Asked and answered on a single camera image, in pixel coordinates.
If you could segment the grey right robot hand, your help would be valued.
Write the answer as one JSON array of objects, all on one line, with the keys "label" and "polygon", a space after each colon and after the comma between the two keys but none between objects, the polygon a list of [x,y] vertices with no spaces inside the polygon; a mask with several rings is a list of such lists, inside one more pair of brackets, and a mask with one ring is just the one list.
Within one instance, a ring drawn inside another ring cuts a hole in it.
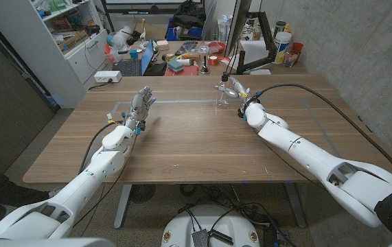
[{"label": "grey right robot hand", "polygon": [[237,79],[231,78],[232,87],[227,86],[227,81],[222,79],[215,89],[220,91],[220,96],[216,100],[217,107],[228,108],[230,98],[238,98],[242,102],[242,107],[238,109],[238,117],[246,119],[245,111],[251,105],[260,103],[257,96],[249,93],[250,89],[246,89]]}]

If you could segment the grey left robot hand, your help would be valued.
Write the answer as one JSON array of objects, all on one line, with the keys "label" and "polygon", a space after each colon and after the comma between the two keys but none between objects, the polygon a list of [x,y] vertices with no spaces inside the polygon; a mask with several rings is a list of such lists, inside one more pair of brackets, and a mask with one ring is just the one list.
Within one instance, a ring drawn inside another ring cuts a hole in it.
[{"label": "grey left robot hand", "polygon": [[131,130],[139,128],[144,131],[148,111],[155,100],[156,98],[152,97],[152,91],[149,86],[141,89],[131,101],[131,107],[124,125]]}]

